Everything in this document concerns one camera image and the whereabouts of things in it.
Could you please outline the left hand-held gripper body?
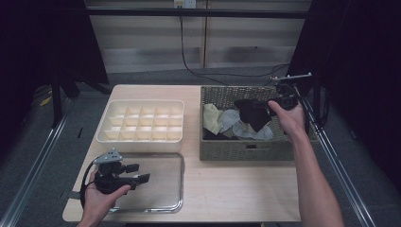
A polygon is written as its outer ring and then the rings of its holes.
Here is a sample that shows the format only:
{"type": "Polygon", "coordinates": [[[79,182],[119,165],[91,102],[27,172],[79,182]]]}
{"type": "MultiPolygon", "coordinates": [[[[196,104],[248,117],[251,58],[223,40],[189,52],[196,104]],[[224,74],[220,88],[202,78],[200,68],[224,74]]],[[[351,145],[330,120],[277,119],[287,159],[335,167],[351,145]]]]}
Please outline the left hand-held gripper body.
{"type": "Polygon", "coordinates": [[[94,164],[97,166],[95,184],[103,194],[112,194],[123,185],[133,187],[133,178],[120,177],[120,174],[126,171],[126,166],[121,163],[122,160],[123,157],[115,148],[95,158],[94,164]]]}

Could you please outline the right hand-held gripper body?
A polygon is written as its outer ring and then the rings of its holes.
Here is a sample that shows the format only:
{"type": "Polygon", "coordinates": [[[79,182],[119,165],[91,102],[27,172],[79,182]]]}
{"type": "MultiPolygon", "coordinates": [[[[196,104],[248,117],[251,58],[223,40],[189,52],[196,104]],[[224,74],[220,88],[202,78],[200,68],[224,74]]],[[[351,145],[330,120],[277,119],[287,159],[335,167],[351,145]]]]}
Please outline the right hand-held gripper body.
{"type": "Polygon", "coordinates": [[[284,110],[292,110],[298,105],[301,99],[301,94],[297,90],[296,80],[308,79],[311,77],[311,73],[296,76],[286,75],[283,77],[273,77],[272,80],[275,82],[276,92],[279,94],[273,101],[278,103],[284,110]]]}

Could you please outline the black sock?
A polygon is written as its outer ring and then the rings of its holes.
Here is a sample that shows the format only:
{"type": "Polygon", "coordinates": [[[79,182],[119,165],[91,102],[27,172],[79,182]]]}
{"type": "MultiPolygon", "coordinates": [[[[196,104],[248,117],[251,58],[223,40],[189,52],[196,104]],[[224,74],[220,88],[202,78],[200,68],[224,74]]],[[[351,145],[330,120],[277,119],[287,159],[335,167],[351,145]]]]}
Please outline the black sock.
{"type": "Polygon", "coordinates": [[[222,133],[214,134],[211,131],[204,129],[203,130],[203,139],[204,140],[233,140],[233,137],[226,136],[222,133]]]}
{"type": "Polygon", "coordinates": [[[261,131],[271,122],[266,101],[239,99],[235,101],[235,106],[239,109],[240,120],[249,124],[255,132],[261,131]]]}

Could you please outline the cream divided storage box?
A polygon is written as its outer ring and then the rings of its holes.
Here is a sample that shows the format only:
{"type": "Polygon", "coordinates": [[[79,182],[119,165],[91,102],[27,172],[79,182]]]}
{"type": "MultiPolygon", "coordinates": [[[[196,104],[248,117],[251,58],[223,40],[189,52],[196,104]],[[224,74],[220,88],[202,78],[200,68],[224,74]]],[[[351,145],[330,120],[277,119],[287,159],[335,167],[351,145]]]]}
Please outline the cream divided storage box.
{"type": "Polygon", "coordinates": [[[179,152],[183,120],[181,100],[117,99],[107,104],[96,140],[120,152],[179,152]]]}

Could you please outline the clear lid with white knob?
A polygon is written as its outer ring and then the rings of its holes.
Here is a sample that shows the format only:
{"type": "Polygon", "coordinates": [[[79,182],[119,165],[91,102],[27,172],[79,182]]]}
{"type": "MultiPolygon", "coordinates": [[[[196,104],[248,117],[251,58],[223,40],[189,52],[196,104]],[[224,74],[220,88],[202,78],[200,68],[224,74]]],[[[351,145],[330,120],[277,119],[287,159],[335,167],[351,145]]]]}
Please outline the clear lid with white knob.
{"type": "Polygon", "coordinates": [[[114,213],[175,213],[181,209],[184,159],[180,153],[124,153],[122,164],[138,164],[139,170],[121,177],[149,174],[149,180],[118,199],[114,213]]]}

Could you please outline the green woven basket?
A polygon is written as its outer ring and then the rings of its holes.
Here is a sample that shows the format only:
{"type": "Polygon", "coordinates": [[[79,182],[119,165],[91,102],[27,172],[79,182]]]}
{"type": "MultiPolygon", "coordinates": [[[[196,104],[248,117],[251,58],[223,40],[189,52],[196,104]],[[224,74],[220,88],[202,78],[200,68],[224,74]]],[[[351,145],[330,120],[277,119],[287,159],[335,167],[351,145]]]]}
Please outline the green woven basket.
{"type": "Polygon", "coordinates": [[[200,88],[200,159],[202,161],[292,161],[291,144],[279,127],[279,120],[273,117],[267,125],[273,138],[267,141],[244,138],[234,135],[233,128],[220,132],[233,140],[204,140],[202,125],[202,106],[213,103],[219,110],[236,110],[235,101],[239,99],[258,99],[268,101],[279,94],[272,86],[202,86],[200,88]]]}

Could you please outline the person's right hand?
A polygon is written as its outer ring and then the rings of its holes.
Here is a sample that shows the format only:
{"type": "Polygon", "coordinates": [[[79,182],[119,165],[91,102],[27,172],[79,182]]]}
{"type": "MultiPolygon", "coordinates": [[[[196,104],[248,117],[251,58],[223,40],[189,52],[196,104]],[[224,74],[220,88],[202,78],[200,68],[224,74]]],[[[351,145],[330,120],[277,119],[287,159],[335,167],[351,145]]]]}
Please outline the person's right hand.
{"type": "Polygon", "coordinates": [[[280,105],[271,109],[276,112],[280,127],[288,136],[292,137],[305,131],[305,113],[300,104],[289,111],[280,105]]]}

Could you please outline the person's left hand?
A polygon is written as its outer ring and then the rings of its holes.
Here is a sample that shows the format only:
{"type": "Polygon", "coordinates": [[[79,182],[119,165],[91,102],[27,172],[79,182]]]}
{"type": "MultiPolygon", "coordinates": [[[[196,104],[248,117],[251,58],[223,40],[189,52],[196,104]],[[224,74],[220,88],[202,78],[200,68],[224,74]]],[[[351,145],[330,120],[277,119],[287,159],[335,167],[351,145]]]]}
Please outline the person's left hand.
{"type": "Polygon", "coordinates": [[[81,219],[92,218],[103,220],[110,209],[114,207],[115,202],[127,194],[130,189],[129,185],[123,185],[112,194],[103,194],[96,188],[94,183],[89,183],[84,193],[85,204],[81,219]]]}

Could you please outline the black metal stand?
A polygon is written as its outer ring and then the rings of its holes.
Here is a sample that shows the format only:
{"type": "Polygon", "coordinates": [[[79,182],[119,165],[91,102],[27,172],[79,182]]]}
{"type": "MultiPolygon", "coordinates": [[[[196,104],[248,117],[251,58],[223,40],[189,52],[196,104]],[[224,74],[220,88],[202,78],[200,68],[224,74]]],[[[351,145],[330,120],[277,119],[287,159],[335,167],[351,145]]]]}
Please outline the black metal stand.
{"type": "Polygon", "coordinates": [[[314,95],[313,95],[313,109],[315,119],[318,124],[321,124],[321,80],[319,75],[314,78],[314,95]]]}

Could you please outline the black curtain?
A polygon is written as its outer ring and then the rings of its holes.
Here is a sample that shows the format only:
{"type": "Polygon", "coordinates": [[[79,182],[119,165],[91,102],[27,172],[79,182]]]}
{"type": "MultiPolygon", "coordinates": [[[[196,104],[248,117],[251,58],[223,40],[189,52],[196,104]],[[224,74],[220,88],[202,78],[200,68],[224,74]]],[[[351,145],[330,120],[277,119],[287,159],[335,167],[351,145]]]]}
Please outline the black curtain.
{"type": "Polygon", "coordinates": [[[0,160],[42,85],[109,82],[85,0],[0,0],[0,160]]]}
{"type": "Polygon", "coordinates": [[[401,192],[401,0],[311,0],[288,72],[320,78],[401,192]]]}

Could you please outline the light wooden shelf unit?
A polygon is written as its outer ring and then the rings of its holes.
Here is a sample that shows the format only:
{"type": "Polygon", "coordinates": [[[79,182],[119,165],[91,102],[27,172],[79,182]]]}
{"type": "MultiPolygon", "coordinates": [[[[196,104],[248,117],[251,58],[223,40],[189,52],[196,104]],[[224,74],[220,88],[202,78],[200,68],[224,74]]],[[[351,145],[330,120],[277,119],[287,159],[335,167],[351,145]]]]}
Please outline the light wooden shelf unit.
{"type": "MultiPolygon", "coordinates": [[[[312,0],[196,0],[199,9],[308,11],[312,0]]],[[[174,0],[85,0],[93,8],[172,9],[174,0]]],[[[274,66],[290,62],[302,19],[100,16],[91,22],[106,71],[274,66]]]]}

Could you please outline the black horizontal bar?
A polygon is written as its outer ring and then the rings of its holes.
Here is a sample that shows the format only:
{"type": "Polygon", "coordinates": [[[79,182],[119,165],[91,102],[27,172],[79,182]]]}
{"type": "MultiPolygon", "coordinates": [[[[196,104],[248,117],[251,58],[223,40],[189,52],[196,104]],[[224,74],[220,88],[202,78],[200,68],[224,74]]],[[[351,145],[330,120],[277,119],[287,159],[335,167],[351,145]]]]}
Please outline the black horizontal bar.
{"type": "Polygon", "coordinates": [[[224,18],[278,18],[306,19],[310,16],[304,11],[265,11],[229,9],[104,9],[88,8],[90,15],[110,16],[182,16],[182,17],[224,17],[224,18]]]}

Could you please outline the aluminium floor rail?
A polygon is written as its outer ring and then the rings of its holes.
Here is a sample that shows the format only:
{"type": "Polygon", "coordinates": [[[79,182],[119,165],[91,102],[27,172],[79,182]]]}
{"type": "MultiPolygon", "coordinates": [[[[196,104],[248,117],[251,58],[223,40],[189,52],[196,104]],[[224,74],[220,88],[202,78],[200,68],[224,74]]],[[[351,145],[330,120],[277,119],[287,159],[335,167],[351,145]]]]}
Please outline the aluminium floor rail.
{"type": "Polygon", "coordinates": [[[304,98],[301,99],[301,104],[303,105],[307,117],[312,124],[313,131],[316,132],[318,135],[324,153],[327,156],[330,165],[332,166],[340,182],[341,188],[343,189],[348,201],[350,202],[358,218],[361,227],[376,227],[375,222],[373,221],[372,216],[365,202],[357,192],[357,189],[355,188],[347,171],[345,170],[340,160],[340,157],[337,154],[336,150],[334,149],[325,130],[320,124],[317,123],[311,104],[304,98]]]}
{"type": "Polygon", "coordinates": [[[18,189],[5,215],[0,220],[0,227],[16,226],[26,207],[28,199],[33,192],[35,184],[38,181],[40,174],[43,172],[44,165],[51,155],[56,143],[58,142],[59,137],[61,136],[68,116],[74,108],[75,103],[76,100],[74,98],[67,98],[64,101],[64,104],[61,107],[61,109],[64,111],[64,114],[61,116],[61,120],[51,129],[49,135],[47,136],[38,157],[33,163],[22,185],[18,189]]]}

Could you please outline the white wall socket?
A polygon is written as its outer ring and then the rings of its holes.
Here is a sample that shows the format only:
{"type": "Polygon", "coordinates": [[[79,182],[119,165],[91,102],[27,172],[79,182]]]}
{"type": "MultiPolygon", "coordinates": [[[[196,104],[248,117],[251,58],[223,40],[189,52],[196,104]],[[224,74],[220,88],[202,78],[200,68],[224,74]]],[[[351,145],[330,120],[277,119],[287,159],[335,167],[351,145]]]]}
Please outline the white wall socket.
{"type": "Polygon", "coordinates": [[[175,9],[195,9],[197,7],[196,0],[174,0],[175,9]]]}

